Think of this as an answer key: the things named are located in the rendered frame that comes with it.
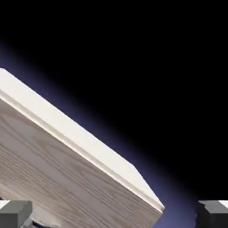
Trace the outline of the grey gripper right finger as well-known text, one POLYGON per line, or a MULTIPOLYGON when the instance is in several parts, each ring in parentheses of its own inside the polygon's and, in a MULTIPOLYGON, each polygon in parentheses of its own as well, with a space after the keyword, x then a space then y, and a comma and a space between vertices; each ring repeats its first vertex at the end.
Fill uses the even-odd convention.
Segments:
POLYGON ((199 200, 195 228, 228 228, 228 201, 199 200))

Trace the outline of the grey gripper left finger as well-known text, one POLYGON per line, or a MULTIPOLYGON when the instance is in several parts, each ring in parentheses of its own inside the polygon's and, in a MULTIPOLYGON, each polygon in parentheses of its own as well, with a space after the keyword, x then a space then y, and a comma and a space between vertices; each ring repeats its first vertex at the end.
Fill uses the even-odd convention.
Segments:
POLYGON ((32 211, 29 200, 0 200, 0 228, 32 228, 32 211))

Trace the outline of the light wood cabinet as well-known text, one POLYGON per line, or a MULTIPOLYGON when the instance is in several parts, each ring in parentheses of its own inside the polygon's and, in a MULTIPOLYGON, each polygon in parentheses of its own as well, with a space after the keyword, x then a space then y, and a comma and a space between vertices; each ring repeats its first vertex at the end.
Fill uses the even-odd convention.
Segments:
POLYGON ((136 183, 136 175, 141 176, 141 174, 133 164, 3 68, 0 68, 0 100, 32 120, 73 151, 79 152, 83 158, 100 170, 108 172, 121 183, 141 190, 136 183))

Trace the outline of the wood grain drawer front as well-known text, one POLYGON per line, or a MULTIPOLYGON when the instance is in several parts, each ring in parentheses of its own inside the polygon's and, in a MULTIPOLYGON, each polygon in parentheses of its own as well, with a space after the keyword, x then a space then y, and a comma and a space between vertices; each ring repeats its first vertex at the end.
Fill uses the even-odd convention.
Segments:
POLYGON ((151 228, 164 206, 140 175, 134 187, 102 171, 0 100, 0 197, 30 200, 61 228, 151 228))

